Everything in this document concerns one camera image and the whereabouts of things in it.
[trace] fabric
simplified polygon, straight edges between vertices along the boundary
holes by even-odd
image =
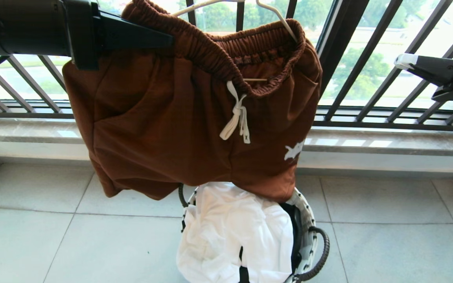
[[[133,189],[162,199],[179,183],[230,181],[273,201],[288,200],[322,77],[301,25],[288,20],[297,42],[280,22],[212,36],[148,0],[134,0],[122,17],[173,35],[174,46],[105,52],[98,71],[71,62],[63,68],[106,195]],[[244,132],[237,125],[225,140],[220,134],[237,104],[229,81],[239,99],[246,96],[238,105]]]
[[[190,283],[239,283],[241,266],[250,283],[282,283],[291,275],[293,224],[278,203],[211,182],[185,212],[176,262]]]

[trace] metal railing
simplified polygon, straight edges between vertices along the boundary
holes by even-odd
[[[452,0],[441,0],[438,3],[405,53],[417,52],[424,40],[429,36],[430,32],[450,7],[451,3]],[[193,5],[194,1],[186,0],[186,4],[188,6]],[[322,92],[325,91],[331,82],[332,75],[339,66],[340,60],[365,12],[367,4],[368,0],[335,0],[333,2],[316,45],[324,72],[322,77]],[[422,81],[412,92],[407,93],[406,98],[401,104],[392,107],[376,106],[389,86],[392,85],[401,73],[401,70],[398,68],[391,70],[365,106],[343,105],[347,93],[373,54],[374,49],[377,47],[401,4],[402,0],[390,1],[354,68],[352,68],[345,83],[340,91],[338,91],[334,102],[329,106],[319,105],[315,120],[316,126],[453,131],[453,110],[441,109],[443,103],[435,102],[428,109],[409,107],[429,85],[426,81]],[[244,2],[237,3],[237,31],[243,30],[244,8]],[[297,8],[297,0],[289,0],[286,18],[293,18]],[[188,19],[191,24],[196,25],[195,11],[191,11],[188,14]],[[448,49],[444,57],[453,58],[453,45]],[[65,90],[63,76],[49,57],[40,55],[39,59],[58,84]],[[22,98],[0,75],[0,86],[13,98],[11,100],[0,100],[0,118],[74,118],[69,101],[52,100],[14,56],[9,58],[9,63],[39,95],[40,99],[26,100]]]

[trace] tile floor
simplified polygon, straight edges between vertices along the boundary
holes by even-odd
[[[332,244],[309,282],[453,283],[453,180],[298,176],[297,187]],[[181,214],[176,193],[104,197],[90,168],[2,165],[0,283],[184,283]]]

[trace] brown shorts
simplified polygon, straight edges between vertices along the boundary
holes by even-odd
[[[205,34],[148,0],[133,0],[122,17],[173,35],[175,44],[107,52],[99,71],[64,66],[74,117],[106,195],[133,189],[162,199],[179,183],[231,181],[261,197],[289,199],[322,76],[300,24],[288,20],[295,42],[280,22]],[[239,99],[246,95],[241,103],[228,82]],[[244,134],[232,111],[241,112]]]

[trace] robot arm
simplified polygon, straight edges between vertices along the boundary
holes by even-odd
[[[173,37],[99,10],[90,0],[0,0],[0,55],[72,57],[96,70],[103,50],[169,47]]]
[[[452,59],[401,54],[396,58],[395,65],[438,86],[433,94],[433,100],[438,102],[453,100]]]

